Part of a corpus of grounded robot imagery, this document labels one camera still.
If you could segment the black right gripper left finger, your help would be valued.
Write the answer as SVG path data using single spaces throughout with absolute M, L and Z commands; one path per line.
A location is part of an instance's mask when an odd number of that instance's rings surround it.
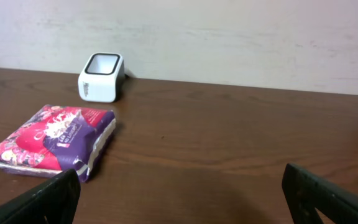
M 63 171 L 1 205 L 0 223 L 72 223 L 80 192 L 76 171 Z

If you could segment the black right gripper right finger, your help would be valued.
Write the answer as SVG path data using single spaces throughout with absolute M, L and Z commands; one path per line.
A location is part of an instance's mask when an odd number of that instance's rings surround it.
M 288 163 L 282 190 L 295 224 L 322 223 L 319 213 L 334 223 L 358 223 L 358 196 L 308 170 Z

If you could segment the red purple pad pack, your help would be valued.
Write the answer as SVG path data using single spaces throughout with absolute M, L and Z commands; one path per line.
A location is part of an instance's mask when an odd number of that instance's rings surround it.
M 0 142 L 0 168 L 37 177 L 74 169 L 86 182 L 115 128 L 111 110 L 45 105 Z

